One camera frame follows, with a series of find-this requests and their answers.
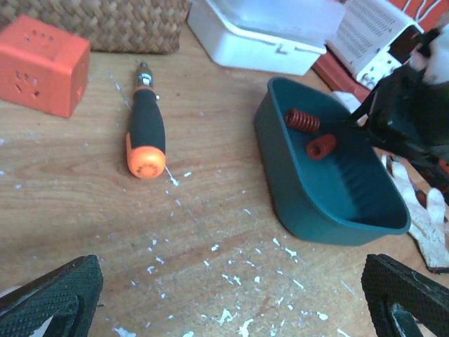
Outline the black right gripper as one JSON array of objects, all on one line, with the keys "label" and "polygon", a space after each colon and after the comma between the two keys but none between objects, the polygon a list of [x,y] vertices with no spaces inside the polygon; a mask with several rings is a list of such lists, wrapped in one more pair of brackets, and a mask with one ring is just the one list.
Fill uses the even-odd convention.
[{"label": "black right gripper", "polygon": [[381,79],[350,120],[371,144],[431,168],[448,161],[448,82],[429,83],[424,71],[402,66]]}]

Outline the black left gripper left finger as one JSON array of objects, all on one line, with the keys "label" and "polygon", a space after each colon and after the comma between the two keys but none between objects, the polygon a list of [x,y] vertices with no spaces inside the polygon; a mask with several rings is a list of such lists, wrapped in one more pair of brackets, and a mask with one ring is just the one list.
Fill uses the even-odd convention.
[{"label": "black left gripper left finger", "polygon": [[1,297],[1,335],[87,336],[102,286],[98,257],[79,256]]}]

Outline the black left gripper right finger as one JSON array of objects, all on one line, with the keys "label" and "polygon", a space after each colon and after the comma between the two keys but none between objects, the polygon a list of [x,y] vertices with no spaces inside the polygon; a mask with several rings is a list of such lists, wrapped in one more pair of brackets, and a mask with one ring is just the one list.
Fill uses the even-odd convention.
[{"label": "black left gripper right finger", "polygon": [[448,288],[385,254],[369,254],[361,276],[377,336],[448,335]]}]

